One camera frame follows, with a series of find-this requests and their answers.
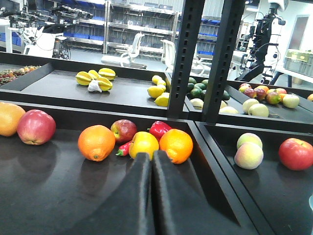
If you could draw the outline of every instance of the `apple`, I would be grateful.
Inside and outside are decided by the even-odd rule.
[[[247,99],[244,103],[243,103],[243,111],[245,114],[248,113],[249,108],[253,105],[253,104],[258,104],[259,101],[256,99]]]
[[[269,92],[266,96],[266,101],[269,104],[278,104],[280,100],[281,100],[280,95],[277,92]]]
[[[250,98],[255,98],[256,97],[256,91],[253,90],[252,88],[247,88],[244,90],[244,94],[246,96],[249,96]]]
[[[251,88],[251,85],[249,83],[242,83],[242,84],[240,84],[239,88],[240,87],[249,87],[249,88]]]
[[[276,88],[276,92],[279,94],[287,94],[287,91],[284,88]]]
[[[281,163],[290,170],[305,170],[313,165],[313,147],[306,141],[289,138],[279,146]]]
[[[244,92],[246,89],[248,89],[248,88],[251,89],[251,86],[242,86],[242,87],[239,88],[239,91],[240,91],[241,93],[243,93],[243,92]]]
[[[299,105],[300,98],[295,94],[287,94],[283,99],[283,105],[287,108],[294,109]]]
[[[246,142],[239,147],[235,155],[235,164],[247,170],[257,168],[263,160],[263,150],[255,143]]]
[[[239,112],[231,106],[226,106],[226,107],[221,108],[219,113],[221,113],[221,114],[238,114]]]
[[[313,101],[313,93],[308,96],[308,100]]]
[[[265,104],[253,104],[248,110],[248,115],[267,118],[269,110]]]
[[[256,91],[256,98],[258,100],[263,100],[266,97],[266,91],[263,90],[262,88],[254,88],[254,90]]]
[[[114,133],[117,143],[126,143],[133,139],[137,132],[137,126],[130,120],[121,119],[111,125],[111,131]]]
[[[42,110],[33,109],[21,117],[17,133],[24,143],[41,145],[52,138],[55,129],[56,124],[52,116]]]
[[[255,143],[260,148],[263,148],[263,144],[262,144],[262,141],[261,141],[260,137],[258,137],[254,133],[246,132],[246,133],[242,134],[238,138],[238,140],[237,140],[237,149],[239,149],[241,145],[243,145],[244,143],[247,143],[247,142]]]

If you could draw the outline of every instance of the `starfruit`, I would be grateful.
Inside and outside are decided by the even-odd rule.
[[[99,74],[102,77],[106,77],[107,79],[109,79],[110,81],[114,80],[116,77],[115,71],[111,70],[109,68],[102,68],[99,70]]]
[[[109,91],[112,89],[112,83],[107,83],[107,82],[103,82],[103,81],[100,81],[100,80],[97,80],[98,81],[98,84],[99,84],[99,87],[101,90],[103,90],[104,92],[106,91]]]
[[[76,81],[78,84],[83,86],[88,86],[89,83],[92,81],[92,77],[85,71],[80,71],[76,74]]]

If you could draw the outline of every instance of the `fruit pile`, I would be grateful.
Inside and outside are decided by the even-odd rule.
[[[154,75],[152,82],[155,85],[147,89],[149,96],[155,99],[157,106],[167,107],[170,94],[166,92],[166,82],[159,75]]]
[[[263,143],[254,133],[244,133],[237,140],[234,162],[237,166],[252,170],[263,160]],[[280,162],[290,170],[305,170],[313,165],[313,146],[306,141],[289,138],[278,150]]]
[[[3,70],[0,71],[0,86],[9,83],[26,73],[32,72],[40,66],[25,66],[18,70]]]
[[[187,97],[190,99],[191,104],[195,109],[202,110],[203,101],[206,94],[208,79],[197,82],[194,78],[190,77],[187,87]],[[229,100],[230,96],[227,91],[224,91],[222,100]]]
[[[13,103],[0,102],[0,135],[10,137],[18,133],[22,142],[41,145],[55,133],[56,123],[42,110],[25,111]]]
[[[95,70],[80,71],[76,74],[76,81],[79,85],[88,86],[88,91],[106,92],[112,89],[113,81],[116,77],[115,71],[102,68],[98,72]]]
[[[272,105],[282,103],[283,106],[290,109],[297,107],[300,102],[297,95],[287,94],[284,88],[269,89],[267,86],[260,85],[253,89],[250,84],[243,83],[239,86],[239,91],[258,101],[265,101]]]
[[[193,150],[192,139],[186,132],[162,121],[155,121],[147,132],[138,131],[130,120],[120,119],[110,129],[103,125],[87,127],[78,138],[82,155],[96,162],[106,159],[116,143],[120,144],[118,156],[129,155],[134,159],[137,153],[146,152],[151,160],[156,150],[163,150],[175,164],[185,162]]]

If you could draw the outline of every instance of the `white chair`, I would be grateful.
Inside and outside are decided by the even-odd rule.
[[[139,55],[140,52],[140,42],[141,38],[144,36],[142,33],[138,33],[135,35],[133,44],[130,47],[120,46],[118,51],[124,51],[121,56],[113,56],[113,55],[104,55],[101,58],[101,62],[106,65],[115,65],[121,67],[130,67],[130,68],[147,68],[144,64],[137,64],[134,62],[134,58]]]
[[[161,42],[163,43],[161,62],[166,65],[166,71],[173,72],[176,53],[175,44],[168,40],[161,40]],[[204,65],[201,60],[198,60],[197,50],[195,50],[190,75],[208,77],[210,70],[211,68],[209,66]]]

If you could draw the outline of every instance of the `yellow lemon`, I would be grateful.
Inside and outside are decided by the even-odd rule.
[[[149,132],[139,131],[137,132],[132,140],[129,147],[129,155],[131,158],[135,158],[137,153],[145,152],[149,154],[150,160],[153,158],[153,152],[158,150],[157,139]]]
[[[154,75],[154,76],[152,77],[152,82],[153,82],[154,84],[157,84],[158,80],[162,80],[162,78],[161,78],[159,75]]]
[[[164,92],[163,88],[158,86],[151,86],[147,89],[147,91],[149,96],[154,99],[158,98]]]

